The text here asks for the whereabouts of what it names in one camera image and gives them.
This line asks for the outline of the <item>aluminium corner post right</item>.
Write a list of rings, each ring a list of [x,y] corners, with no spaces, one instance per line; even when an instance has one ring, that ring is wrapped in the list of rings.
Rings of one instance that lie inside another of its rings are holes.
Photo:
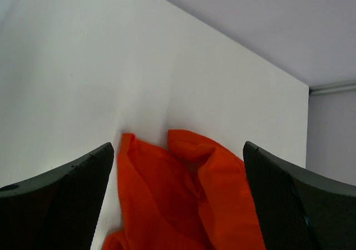
[[[343,85],[343,86],[332,86],[332,87],[324,87],[321,89],[310,89],[310,96],[318,96],[318,95],[328,95],[334,93],[355,91],[355,84],[352,85]]]

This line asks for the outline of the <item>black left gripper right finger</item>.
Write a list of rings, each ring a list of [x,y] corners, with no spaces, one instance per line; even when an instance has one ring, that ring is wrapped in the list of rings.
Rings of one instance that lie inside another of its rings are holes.
[[[266,249],[355,249],[355,186],[250,141],[243,158]]]

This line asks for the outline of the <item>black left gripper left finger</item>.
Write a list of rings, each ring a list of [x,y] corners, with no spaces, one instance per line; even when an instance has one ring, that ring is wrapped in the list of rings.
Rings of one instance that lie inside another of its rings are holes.
[[[114,160],[111,143],[1,188],[1,249],[90,249]]]

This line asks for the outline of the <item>orange shorts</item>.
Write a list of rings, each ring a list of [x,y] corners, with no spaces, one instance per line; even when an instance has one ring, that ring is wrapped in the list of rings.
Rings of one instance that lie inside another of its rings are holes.
[[[117,156],[122,228],[104,249],[264,249],[244,162],[188,130],[167,147],[121,136]]]

